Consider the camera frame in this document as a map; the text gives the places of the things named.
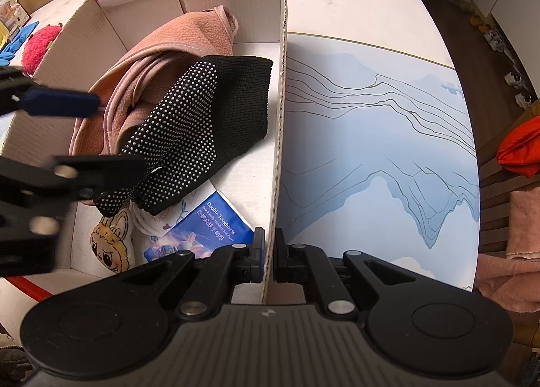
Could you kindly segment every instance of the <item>framed picture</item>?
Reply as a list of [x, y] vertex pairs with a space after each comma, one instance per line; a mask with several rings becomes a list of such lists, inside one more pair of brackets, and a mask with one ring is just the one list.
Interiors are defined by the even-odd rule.
[[0, 0], [0, 21], [9, 31], [8, 41], [17, 35], [30, 19], [18, 0]]

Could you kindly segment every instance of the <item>plush bunny face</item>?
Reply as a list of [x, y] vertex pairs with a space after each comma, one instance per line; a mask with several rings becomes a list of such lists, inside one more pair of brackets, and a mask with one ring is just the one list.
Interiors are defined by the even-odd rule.
[[114, 273], [130, 268], [126, 239], [129, 232], [129, 218], [125, 210], [112, 218], [103, 217], [90, 235], [92, 252], [104, 266]]

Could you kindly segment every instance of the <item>yellow object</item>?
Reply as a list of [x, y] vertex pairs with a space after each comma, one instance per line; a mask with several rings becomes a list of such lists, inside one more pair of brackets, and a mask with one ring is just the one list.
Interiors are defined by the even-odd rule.
[[479, 17], [477, 16], [476, 14], [474, 16], [472, 16], [470, 19], [469, 19], [469, 23], [471, 25], [473, 25], [475, 28], [481, 26], [484, 24], [484, 21]]
[[99, 262], [114, 273], [133, 268], [133, 245], [128, 210], [123, 209], [112, 218], [101, 218], [90, 235], [90, 247]]
[[9, 36], [9, 31], [4, 26], [4, 23], [0, 21], [0, 49], [4, 47], [7, 43], [7, 37]]

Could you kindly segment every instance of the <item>cardboard box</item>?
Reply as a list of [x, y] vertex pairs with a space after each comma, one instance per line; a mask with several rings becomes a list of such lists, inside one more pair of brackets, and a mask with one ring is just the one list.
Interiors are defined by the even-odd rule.
[[[214, 186], [252, 227], [266, 231], [265, 282], [240, 285], [233, 298], [239, 303], [261, 303], [269, 276], [279, 193], [286, 0], [86, 0], [64, 26], [34, 78], [50, 87], [89, 90], [131, 47], [159, 26], [186, 12], [219, 5], [229, 8], [239, 21], [234, 55], [262, 56], [274, 62], [266, 137], [212, 178]], [[35, 118], [18, 112], [7, 130], [2, 155], [41, 166], [53, 155], [67, 154], [73, 125], [72, 119]], [[10, 307], [0, 308], [0, 323], [13, 337], [18, 337], [24, 315], [39, 299], [110, 275], [90, 248], [90, 233], [100, 218], [95, 207], [74, 204], [61, 235], [58, 269], [46, 275], [7, 278], [9, 282], [0, 279], [0, 307]]]

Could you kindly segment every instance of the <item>black knit fabric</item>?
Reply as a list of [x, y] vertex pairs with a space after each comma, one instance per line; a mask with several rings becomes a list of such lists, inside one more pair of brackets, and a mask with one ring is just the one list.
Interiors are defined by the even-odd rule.
[[107, 217], [131, 197], [152, 215], [177, 204], [268, 128], [271, 60], [205, 56], [190, 67], [121, 150], [142, 154], [147, 176], [133, 189], [94, 200]]

